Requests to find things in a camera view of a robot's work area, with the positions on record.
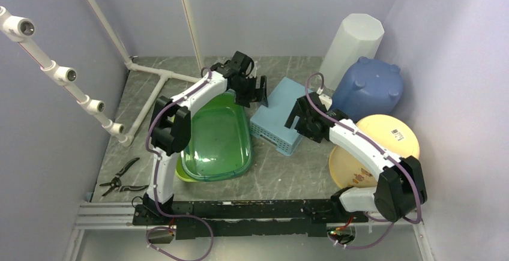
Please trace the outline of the light blue perforated basket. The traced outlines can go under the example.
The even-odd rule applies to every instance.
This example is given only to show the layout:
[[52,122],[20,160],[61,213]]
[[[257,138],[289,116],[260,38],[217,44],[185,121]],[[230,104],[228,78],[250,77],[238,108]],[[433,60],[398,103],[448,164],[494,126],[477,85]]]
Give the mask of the light blue perforated basket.
[[303,136],[285,127],[295,102],[304,95],[304,86],[284,77],[268,96],[268,107],[260,106],[250,118],[250,133],[274,145],[277,151],[291,156]]

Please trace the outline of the dark green basket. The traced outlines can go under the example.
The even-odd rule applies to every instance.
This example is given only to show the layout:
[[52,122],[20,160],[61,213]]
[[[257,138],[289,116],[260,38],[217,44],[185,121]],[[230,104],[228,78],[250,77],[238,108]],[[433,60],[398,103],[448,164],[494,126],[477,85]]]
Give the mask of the dark green basket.
[[191,139],[181,153],[183,171],[195,181],[213,182],[245,174],[253,161],[245,110],[233,92],[214,97],[191,120]]

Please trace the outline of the blue bucket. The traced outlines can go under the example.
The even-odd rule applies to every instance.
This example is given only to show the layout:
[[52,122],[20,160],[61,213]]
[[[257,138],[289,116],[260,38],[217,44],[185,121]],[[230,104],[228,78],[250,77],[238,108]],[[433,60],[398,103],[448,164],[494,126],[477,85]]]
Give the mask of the blue bucket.
[[403,90],[398,65],[362,56],[345,72],[331,97],[330,108],[340,110],[355,122],[370,115],[389,115]]

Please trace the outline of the cream cartoon bucket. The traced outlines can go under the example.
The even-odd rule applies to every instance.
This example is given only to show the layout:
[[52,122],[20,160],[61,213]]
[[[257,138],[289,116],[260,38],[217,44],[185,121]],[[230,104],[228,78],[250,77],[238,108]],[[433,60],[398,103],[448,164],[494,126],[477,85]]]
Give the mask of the cream cartoon bucket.
[[399,119],[388,115],[370,115],[357,123],[341,120],[330,128],[336,147],[329,156],[332,179],[340,188],[375,187],[383,167],[392,167],[400,158],[420,157],[420,145],[414,132]]

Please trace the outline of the white octagonal bin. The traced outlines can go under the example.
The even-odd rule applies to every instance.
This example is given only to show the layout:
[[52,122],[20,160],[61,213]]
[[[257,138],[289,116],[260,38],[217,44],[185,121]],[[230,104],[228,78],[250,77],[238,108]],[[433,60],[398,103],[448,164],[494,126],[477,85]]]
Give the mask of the white octagonal bin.
[[319,69],[325,87],[335,90],[358,58],[374,58],[384,34],[381,21],[368,14],[352,13],[345,17]]

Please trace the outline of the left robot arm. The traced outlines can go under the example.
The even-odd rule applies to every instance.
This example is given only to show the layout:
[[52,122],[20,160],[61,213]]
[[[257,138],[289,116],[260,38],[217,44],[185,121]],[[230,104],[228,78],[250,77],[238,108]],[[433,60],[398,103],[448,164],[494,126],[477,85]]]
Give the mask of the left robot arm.
[[171,220],[176,162],[189,144],[191,119],[197,111],[227,91],[233,91],[237,105],[249,108],[257,102],[268,106],[267,77],[256,76],[254,60],[242,52],[235,52],[224,63],[203,67],[200,75],[185,91],[170,98],[158,97],[154,105],[145,141],[153,159],[152,175],[142,204],[158,225]]

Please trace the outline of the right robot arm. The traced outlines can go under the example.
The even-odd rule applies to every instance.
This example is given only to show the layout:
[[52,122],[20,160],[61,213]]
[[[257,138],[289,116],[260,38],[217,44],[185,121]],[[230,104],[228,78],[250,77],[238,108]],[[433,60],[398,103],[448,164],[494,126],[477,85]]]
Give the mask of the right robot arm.
[[337,193],[331,215],[345,222],[354,212],[377,212],[387,221],[422,220],[427,191],[420,161],[401,157],[368,137],[343,112],[326,110],[316,92],[296,99],[285,122],[299,134],[320,143],[327,140],[355,157],[375,178],[375,187],[348,187]]

